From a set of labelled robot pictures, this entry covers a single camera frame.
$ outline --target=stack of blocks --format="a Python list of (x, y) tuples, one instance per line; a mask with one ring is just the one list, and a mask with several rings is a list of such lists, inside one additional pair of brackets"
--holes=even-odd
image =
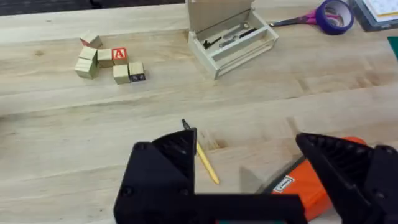
[(113, 77), (118, 85), (146, 80), (142, 62), (129, 63), (124, 47), (99, 49), (102, 41), (98, 35), (87, 33), (80, 38), (84, 45), (75, 71), (82, 78), (94, 79), (98, 68), (113, 67)]

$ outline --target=wooden table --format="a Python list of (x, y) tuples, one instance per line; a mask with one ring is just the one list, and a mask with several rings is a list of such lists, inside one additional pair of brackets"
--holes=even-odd
[[(255, 3), (267, 21), (316, 0)], [(280, 39), (217, 82), (187, 46), (183, 4), (0, 17), (0, 223), (114, 223), (112, 207), (133, 144), (182, 129), (201, 137), (221, 185), (199, 160), (197, 192), (254, 192), (296, 158), (300, 131), (398, 146), (398, 63), (386, 39), (355, 23), (334, 37), (276, 28)], [(73, 71), (78, 36), (127, 47), (148, 81), (117, 86)], [(332, 211), (314, 223), (337, 223)]]

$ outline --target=pencil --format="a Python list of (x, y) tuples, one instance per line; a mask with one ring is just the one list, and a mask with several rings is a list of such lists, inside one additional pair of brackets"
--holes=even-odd
[[(182, 119), (182, 124), (183, 124), (184, 129), (190, 129), (189, 124), (184, 119)], [(218, 179), (216, 172), (214, 171), (213, 167), (211, 166), (209, 160), (206, 157), (205, 152), (199, 145), (198, 141), (197, 141), (197, 153), (199, 155), (201, 162), (203, 163), (207, 172), (209, 173), (211, 179), (214, 181), (214, 183), (220, 184), (220, 180)]]

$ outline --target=wooden box lid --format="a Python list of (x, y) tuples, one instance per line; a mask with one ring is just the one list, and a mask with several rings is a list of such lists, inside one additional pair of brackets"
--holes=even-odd
[(249, 10), (254, 0), (186, 0), (190, 30), (196, 33)]

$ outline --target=tape roll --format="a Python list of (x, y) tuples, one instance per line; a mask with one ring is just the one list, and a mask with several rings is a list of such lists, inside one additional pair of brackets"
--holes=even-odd
[[(327, 16), (333, 14), (338, 16), (332, 18)], [(318, 26), (327, 34), (340, 35), (352, 28), (354, 14), (347, 3), (341, 0), (326, 0), (315, 12)]]

